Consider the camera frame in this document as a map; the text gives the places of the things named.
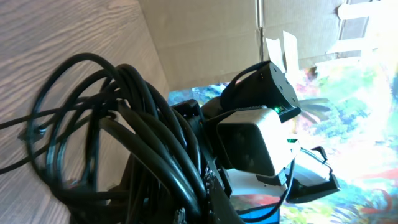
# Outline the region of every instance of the wood grain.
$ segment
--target wood grain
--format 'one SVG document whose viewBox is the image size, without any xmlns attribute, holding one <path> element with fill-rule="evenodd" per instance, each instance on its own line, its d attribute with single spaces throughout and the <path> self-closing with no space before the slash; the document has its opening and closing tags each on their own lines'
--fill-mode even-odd
<svg viewBox="0 0 398 224">
<path fill-rule="evenodd" d="M 93 52 L 114 65 L 129 63 L 164 96 L 163 69 L 136 0 L 0 0 L 0 123 L 24 116 L 57 65 L 73 54 Z M 53 86 L 44 109 L 60 106 L 87 75 L 100 69 L 79 63 Z M 98 85 L 85 94 L 98 91 Z M 22 125 L 0 131 L 0 167 L 25 156 L 16 139 Z M 84 130 L 68 143 L 65 175 L 82 168 Z M 127 150 L 101 134 L 99 187 L 117 184 Z M 68 212 L 40 182 L 30 165 L 0 176 L 0 223 L 66 223 Z"/>
</svg>

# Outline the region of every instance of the wooden surface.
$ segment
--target wooden surface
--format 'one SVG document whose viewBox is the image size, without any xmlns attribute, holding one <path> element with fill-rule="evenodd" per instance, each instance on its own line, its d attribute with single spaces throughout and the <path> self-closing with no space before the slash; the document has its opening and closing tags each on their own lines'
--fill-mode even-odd
<svg viewBox="0 0 398 224">
<path fill-rule="evenodd" d="M 112 64 L 129 63 L 164 96 L 168 84 L 136 0 L 0 0 L 0 123 L 27 114 L 36 91 L 69 56 L 93 52 Z M 87 75 L 80 63 L 52 88 L 43 109 L 60 106 Z M 86 94 L 98 91 L 90 89 Z M 0 131 L 0 167 L 25 156 L 16 139 L 23 125 Z M 84 130 L 68 143 L 65 173 L 78 177 Z M 100 187 L 117 184 L 127 151 L 102 134 Z M 38 180 L 30 164 L 0 176 L 0 223 L 66 223 L 68 213 Z"/>
</svg>

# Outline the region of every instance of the cardboard box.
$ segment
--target cardboard box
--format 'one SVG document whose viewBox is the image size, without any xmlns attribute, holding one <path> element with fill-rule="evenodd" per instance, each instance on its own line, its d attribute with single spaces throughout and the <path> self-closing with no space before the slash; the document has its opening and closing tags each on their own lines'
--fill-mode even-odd
<svg viewBox="0 0 398 224">
<path fill-rule="evenodd" d="M 297 38 L 300 68 L 337 58 L 344 0 L 140 0 L 170 90 L 228 82 L 268 60 L 265 38 Z"/>
</svg>

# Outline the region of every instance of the blue object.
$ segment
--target blue object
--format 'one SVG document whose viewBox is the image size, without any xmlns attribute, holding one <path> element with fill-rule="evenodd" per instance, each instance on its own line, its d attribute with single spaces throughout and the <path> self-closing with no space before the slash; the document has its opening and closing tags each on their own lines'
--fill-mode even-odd
<svg viewBox="0 0 398 224">
<path fill-rule="evenodd" d="M 263 216 L 267 213 L 269 213 L 273 208 L 275 204 L 272 205 L 265 205 L 257 208 L 251 208 L 243 211 L 237 211 L 240 217 L 242 218 L 257 218 L 260 216 Z M 266 220 L 263 220 L 261 222 L 257 222 L 258 224 L 276 224 L 279 223 L 280 220 L 280 210 L 276 212 L 273 216 L 269 217 Z"/>
</svg>

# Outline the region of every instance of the colorful painting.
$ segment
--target colorful painting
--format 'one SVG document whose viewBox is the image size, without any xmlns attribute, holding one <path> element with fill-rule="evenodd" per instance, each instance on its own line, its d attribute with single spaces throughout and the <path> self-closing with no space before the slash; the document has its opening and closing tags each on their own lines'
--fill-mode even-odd
<svg viewBox="0 0 398 224">
<path fill-rule="evenodd" d="M 285 203 L 281 223 L 398 223 L 398 73 L 396 63 L 362 60 L 289 76 L 304 112 L 284 125 L 304 148 L 323 146 L 341 191 L 305 204 Z M 204 104 L 227 83 L 170 93 L 169 103 Z M 238 210 L 275 203 L 233 197 Z"/>
</svg>

